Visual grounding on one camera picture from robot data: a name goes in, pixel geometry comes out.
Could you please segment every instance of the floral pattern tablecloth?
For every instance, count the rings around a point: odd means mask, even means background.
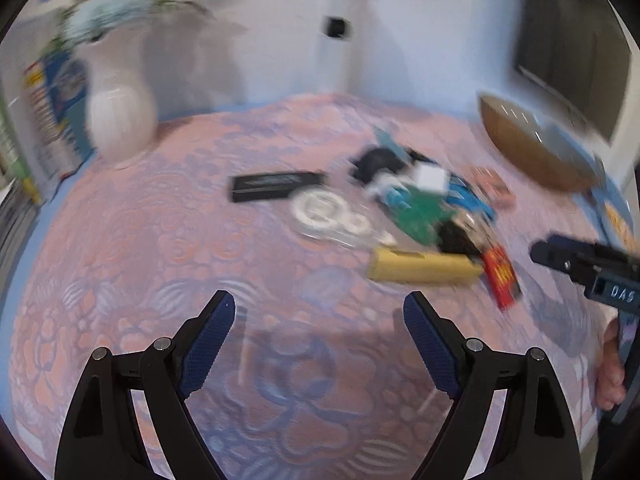
[[[450,407],[402,322],[412,287],[370,282],[366,252],[295,233],[286,202],[228,200],[229,176],[269,170],[324,170],[359,195],[346,179],[349,158],[381,123],[449,168],[497,169],[517,195],[516,210],[497,222],[524,291],[517,305],[501,313],[482,281],[423,291],[465,336],[496,350],[545,349],[578,436],[590,437],[603,315],[565,276],[527,256],[550,230],[595,238],[571,197],[517,173],[480,124],[350,96],[299,96],[165,124],[137,164],[115,171],[98,159],[76,183],[15,318],[10,385],[15,436],[28,457],[52,476],[66,409],[94,348],[142,350],[224,288],[236,298],[236,322],[188,407],[228,478],[411,478]],[[156,472],[171,478],[144,399],[134,399]],[[499,406],[476,472],[498,422]]]

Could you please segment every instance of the black box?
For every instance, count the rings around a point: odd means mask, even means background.
[[[324,173],[310,171],[235,176],[231,183],[230,198],[231,202],[287,198],[300,187],[324,184],[325,177]]]

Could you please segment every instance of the finger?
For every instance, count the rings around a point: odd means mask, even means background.
[[[607,326],[607,329],[604,331],[604,342],[617,340],[619,328],[618,318],[611,320],[611,323],[609,323],[609,326]]]
[[[596,385],[596,398],[598,403],[607,401],[620,404],[626,397],[624,386],[611,383],[606,377],[600,377]]]
[[[605,402],[598,402],[598,406],[604,410],[605,412],[610,412],[616,405],[610,400],[606,400]]]
[[[618,346],[615,341],[604,345],[602,364],[598,368],[598,374],[606,376],[615,386],[620,386],[625,380],[625,367],[618,355]]]

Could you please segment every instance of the red box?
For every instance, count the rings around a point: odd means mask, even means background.
[[[507,251],[494,245],[482,254],[484,272],[500,310],[507,310],[522,294]]]

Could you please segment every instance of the tape roll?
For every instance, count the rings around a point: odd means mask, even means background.
[[[347,201],[327,189],[300,192],[291,201],[291,213],[302,225],[316,231],[339,228],[350,216]]]
[[[352,235],[364,236],[371,234],[373,231],[373,226],[369,219],[358,213],[346,215],[341,224],[344,230]]]

